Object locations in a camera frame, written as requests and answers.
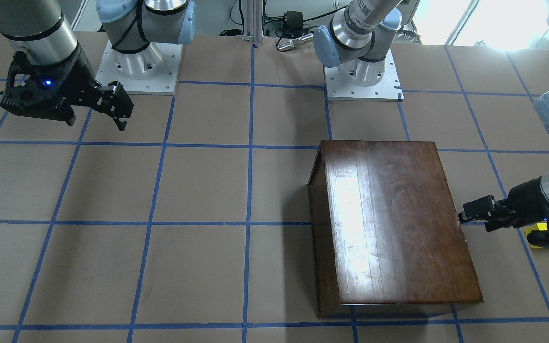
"table surface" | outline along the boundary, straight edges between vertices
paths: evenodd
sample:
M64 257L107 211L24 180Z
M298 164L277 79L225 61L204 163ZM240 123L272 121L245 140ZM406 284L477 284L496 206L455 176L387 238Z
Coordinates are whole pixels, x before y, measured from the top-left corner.
M78 38L97 67L106 35ZM549 343L549 251L479 225L484 304L318 321L305 186L322 139L434 141L457 209L504 197L549 171L549 52L394 45L403 102L327 102L312 47L274 44L196 37L124 133L0 108L0 342ZM0 91L12 52L0 35Z

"yellow object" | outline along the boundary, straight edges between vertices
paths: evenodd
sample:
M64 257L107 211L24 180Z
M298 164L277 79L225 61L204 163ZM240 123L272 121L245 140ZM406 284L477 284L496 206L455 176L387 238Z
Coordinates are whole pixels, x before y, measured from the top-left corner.
M525 237L529 234L529 232L533 230L540 230L541 232L546 232L548 230L548 225L546 223L539 223L533 226L529 226L528 228L525 228ZM531 247L531 249L543 249L542 247L536 247L531 243L529 243L529 246Z

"cable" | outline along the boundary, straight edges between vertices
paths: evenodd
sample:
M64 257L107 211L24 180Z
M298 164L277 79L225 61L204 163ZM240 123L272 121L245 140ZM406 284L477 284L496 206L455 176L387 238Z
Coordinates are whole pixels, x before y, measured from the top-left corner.
M243 31L241 31L240 29L228 29L220 32L220 36L227 36L227 37L240 36L242 34L243 34Z
M323 18L323 17L326 17L327 15L331 15L331 14L334 14L336 13L337 11L340 11L340 9L343 9L345 8L346 6L343 6L343 7L340 7L339 9L337 10L334 10L334 11L331 11L331 12L328 12L328 13L325 13L325 14L322 14L322 15L318 15L316 17L312 17L312 18L308 18L306 20L303 20L302 22L307 22L307 21L311 21L311 20L315 20L315 19L319 19L319 18Z
M128 35L128 33L131 32L133 25L135 25L135 23L137 22L137 19L139 18L139 13L141 13L141 11L137 11L137 13L135 14L135 18L131 21L131 24L128 26L128 28L126 28L122 37L120 37L120 39L115 44L112 44L112 49L115 49L118 45L120 45L120 43L122 43L122 41L126 38L126 35Z
M235 0L235 2L233 2L233 5L230 7L230 20L231 20L233 23L237 24L237 25L241 25L240 22L236 22L236 21L234 21L234 19L233 19L233 8L234 8L234 5L235 5L237 2L238 2L238 0Z
M238 13L240 13L240 26L243 27L244 32L244 17L243 17L243 9L240 6L241 0L238 0Z

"wooden box side panel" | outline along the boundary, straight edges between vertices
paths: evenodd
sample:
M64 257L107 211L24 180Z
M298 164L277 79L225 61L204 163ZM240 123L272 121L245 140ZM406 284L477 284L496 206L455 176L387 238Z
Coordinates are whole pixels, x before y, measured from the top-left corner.
M320 152L317 154L308 188L311 200L318 316L322 318L323 315L340 306L340 293L338 293L336 257L334 256L325 169Z
M433 143L323 141L342 304L482 302Z

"barcode label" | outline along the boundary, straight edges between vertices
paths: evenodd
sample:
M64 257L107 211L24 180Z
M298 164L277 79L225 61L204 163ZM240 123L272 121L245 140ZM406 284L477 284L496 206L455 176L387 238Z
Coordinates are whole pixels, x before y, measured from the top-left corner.
M361 11L366 17L368 17L368 15L370 15L370 12L371 12L370 9L366 6L362 7Z
M369 9L368 6L363 1L358 1L357 4L359 5L359 8L361 9L361 13L363 13L366 17L372 13L372 9Z

